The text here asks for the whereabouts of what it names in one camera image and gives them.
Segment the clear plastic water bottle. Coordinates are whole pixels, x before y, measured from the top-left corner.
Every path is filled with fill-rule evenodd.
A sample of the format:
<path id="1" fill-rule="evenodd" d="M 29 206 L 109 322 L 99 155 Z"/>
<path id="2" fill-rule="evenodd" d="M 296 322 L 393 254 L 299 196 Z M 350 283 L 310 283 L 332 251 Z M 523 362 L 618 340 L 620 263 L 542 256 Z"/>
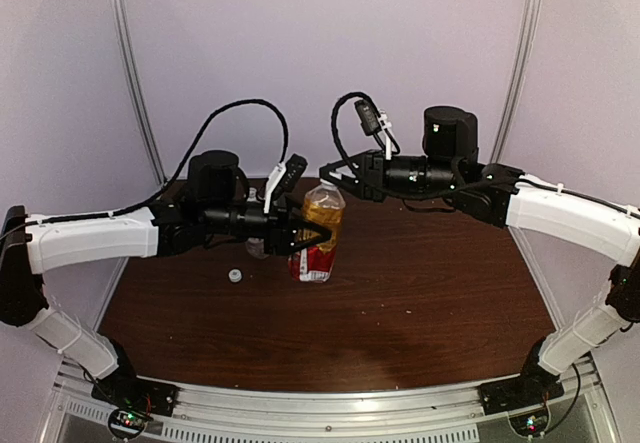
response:
<path id="1" fill-rule="evenodd" d="M 249 188 L 249 202 L 257 202 L 257 189 L 255 187 Z M 269 255 L 264 251 L 264 240 L 259 238 L 248 238 L 245 241 L 245 247 L 249 255 L 252 257 L 264 260 L 269 257 Z"/>

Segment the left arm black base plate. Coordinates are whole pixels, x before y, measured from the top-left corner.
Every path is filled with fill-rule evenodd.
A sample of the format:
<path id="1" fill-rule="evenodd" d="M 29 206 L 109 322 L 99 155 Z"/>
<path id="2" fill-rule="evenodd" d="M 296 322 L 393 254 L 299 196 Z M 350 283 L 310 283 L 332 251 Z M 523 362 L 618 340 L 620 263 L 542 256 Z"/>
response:
<path id="1" fill-rule="evenodd" d="M 100 380 L 84 373 L 84 377 L 92 384 L 91 396 L 95 399 L 145 417 L 173 415 L 179 391 L 176 385 L 122 375 Z"/>

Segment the amber tea bottle red label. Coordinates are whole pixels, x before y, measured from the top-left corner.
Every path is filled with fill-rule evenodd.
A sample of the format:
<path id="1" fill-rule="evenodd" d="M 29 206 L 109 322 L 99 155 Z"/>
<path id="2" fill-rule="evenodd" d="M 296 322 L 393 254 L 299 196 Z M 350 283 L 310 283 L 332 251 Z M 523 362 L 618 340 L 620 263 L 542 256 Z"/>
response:
<path id="1" fill-rule="evenodd" d="M 314 244 L 289 257 L 289 272 L 295 281 L 325 283 L 336 259 L 346 202 L 337 186 L 326 180 L 309 190 L 304 197 L 302 216 L 331 232 L 323 242 Z"/>

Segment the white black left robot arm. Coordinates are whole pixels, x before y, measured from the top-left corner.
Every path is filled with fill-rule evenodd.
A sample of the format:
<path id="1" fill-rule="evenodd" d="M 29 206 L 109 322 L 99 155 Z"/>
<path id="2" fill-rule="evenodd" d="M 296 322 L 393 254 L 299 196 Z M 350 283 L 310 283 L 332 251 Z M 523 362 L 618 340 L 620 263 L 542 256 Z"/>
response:
<path id="1" fill-rule="evenodd" d="M 154 197 L 135 210 L 46 217 L 11 207 L 1 234 L 1 321 L 33 331 L 79 363 L 123 407 L 144 387 L 124 349 L 83 327 L 46 299 L 43 276 L 53 269 L 114 258 L 152 258 L 207 247 L 216 236 L 261 240 L 268 255 L 289 256 L 328 241 L 331 230 L 305 219 L 288 197 L 306 168 L 293 155 L 271 172 L 262 201 L 239 198 L 248 183 L 237 155 L 211 150 L 190 159 L 176 196 Z"/>

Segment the white water bottle cap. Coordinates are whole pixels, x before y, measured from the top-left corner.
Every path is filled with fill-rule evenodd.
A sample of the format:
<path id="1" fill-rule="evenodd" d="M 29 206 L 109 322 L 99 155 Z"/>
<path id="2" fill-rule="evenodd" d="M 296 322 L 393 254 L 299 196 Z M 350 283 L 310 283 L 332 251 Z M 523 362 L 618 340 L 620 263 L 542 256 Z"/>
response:
<path id="1" fill-rule="evenodd" d="M 231 283 L 237 284 L 242 281 L 243 274 L 239 269 L 231 269 L 228 273 L 228 279 Z"/>

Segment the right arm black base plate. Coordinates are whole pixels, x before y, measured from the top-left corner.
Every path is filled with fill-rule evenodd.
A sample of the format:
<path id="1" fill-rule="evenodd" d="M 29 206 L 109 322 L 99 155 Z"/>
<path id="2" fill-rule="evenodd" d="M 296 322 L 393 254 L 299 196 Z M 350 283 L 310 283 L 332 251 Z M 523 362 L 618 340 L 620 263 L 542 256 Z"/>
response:
<path id="1" fill-rule="evenodd" d="M 523 376 L 487 382 L 478 387 L 485 415 L 542 406 L 550 399 L 562 397 L 564 393 L 564 387 L 558 381 L 545 383 Z"/>

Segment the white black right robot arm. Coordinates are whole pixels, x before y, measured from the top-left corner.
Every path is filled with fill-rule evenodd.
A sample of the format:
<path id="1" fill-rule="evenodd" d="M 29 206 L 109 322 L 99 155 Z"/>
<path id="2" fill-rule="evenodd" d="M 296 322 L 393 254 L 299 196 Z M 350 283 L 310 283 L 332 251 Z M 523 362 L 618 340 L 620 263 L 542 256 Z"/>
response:
<path id="1" fill-rule="evenodd" d="M 535 403 L 577 359 L 639 321 L 639 211 L 551 184 L 502 164 L 478 161 L 478 121 L 451 106 L 424 112 L 423 155 L 401 156 L 390 145 L 340 160 L 320 175 L 361 199 L 440 199 L 451 209 L 498 228 L 546 234 L 615 263 L 608 292 L 573 322 L 534 345 L 510 382 L 519 403 Z"/>

